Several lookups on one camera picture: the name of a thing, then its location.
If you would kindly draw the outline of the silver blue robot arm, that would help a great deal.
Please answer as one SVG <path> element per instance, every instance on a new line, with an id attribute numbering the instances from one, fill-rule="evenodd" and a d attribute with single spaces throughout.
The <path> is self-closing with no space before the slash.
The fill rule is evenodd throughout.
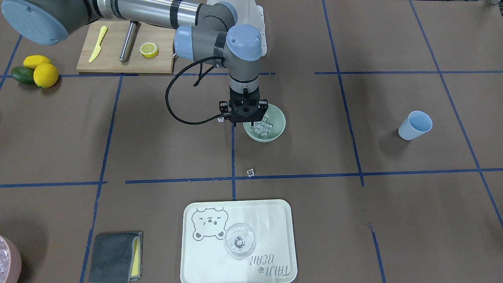
<path id="1" fill-rule="evenodd" d="M 229 101 L 220 114 L 231 123 L 259 122 L 269 108 L 259 96 L 259 67 L 264 54 L 264 22 L 253 0 L 4 0 L 1 11 L 22 36 L 45 46 L 64 41 L 81 27 L 101 19 L 125 20 L 175 30 L 174 51 L 192 63 L 169 83 L 169 92 L 189 68 L 208 63 L 226 68 Z"/>

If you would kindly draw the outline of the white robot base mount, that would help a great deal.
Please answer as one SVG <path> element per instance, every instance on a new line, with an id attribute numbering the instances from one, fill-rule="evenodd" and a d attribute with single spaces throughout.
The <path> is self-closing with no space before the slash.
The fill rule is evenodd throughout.
<path id="1" fill-rule="evenodd" d="M 261 34 L 262 40 L 262 54 L 266 56 L 266 26 L 264 22 L 264 10 L 261 6 L 257 5 L 255 0 L 225 0 L 232 5 L 237 14 L 237 21 L 235 25 L 248 24 L 255 27 Z"/>

